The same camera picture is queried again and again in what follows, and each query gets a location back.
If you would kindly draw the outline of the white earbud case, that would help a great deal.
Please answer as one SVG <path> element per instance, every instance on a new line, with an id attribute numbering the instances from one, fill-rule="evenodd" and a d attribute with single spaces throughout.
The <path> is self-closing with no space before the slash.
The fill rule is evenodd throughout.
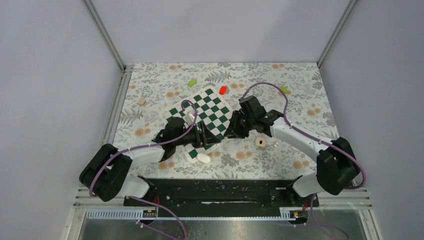
<path id="1" fill-rule="evenodd" d="M 207 154 L 198 153 L 196 156 L 198 162 L 209 164 L 211 162 L 211 157 Z"/>

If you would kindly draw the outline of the beige earbud charging case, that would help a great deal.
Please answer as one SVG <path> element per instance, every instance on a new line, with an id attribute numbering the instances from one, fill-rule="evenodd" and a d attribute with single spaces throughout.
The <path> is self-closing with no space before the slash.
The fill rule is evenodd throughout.
<path id="1" fill-rule="evenodd" d="M 254 141 L 255 146 L 265 148 L 267 146 L 267 140 L 262 137 L 257 137 Z"/>

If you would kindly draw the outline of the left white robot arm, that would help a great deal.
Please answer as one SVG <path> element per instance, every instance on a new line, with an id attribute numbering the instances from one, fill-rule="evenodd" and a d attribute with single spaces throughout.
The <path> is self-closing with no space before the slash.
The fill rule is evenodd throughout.
<path id="1" fill-rule="evenodd" d="M 152 144 L 123 150 L 110 143 L 104 144 L 81 172 L 79 182 L 103 202 L 133 195 L 142 205 L 148 206 L 154 202 L 155 192 L 144 180 L 129 177 L 130 169 L 163 162 L 176 152 L 178 146 L 189 145 L 198 149 L 222 140 L 202 120 L 186 127 L 183 118 L 171 117 L 152 141 Z"/>

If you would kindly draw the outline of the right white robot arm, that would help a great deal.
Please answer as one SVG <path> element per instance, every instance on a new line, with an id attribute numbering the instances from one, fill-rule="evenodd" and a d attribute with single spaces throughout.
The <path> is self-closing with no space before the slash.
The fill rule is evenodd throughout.
<path id="1" fill-rule="evenodd" d="M 319 139 L 290 125 L 283 113 L 274 109 L 266 111 L 254 96 L 241 99 L 239 104 L 240 109 L 232 113 L 225 138 L 244 139 L 255 130 L 290 144 L 315 161 L 314 173 L 301 175 L 289 184 L 286 198 L 291 205 L 299 206 L 308 196 L 320 192 L 336 196 L 361 172 L 346 139 Z"/>

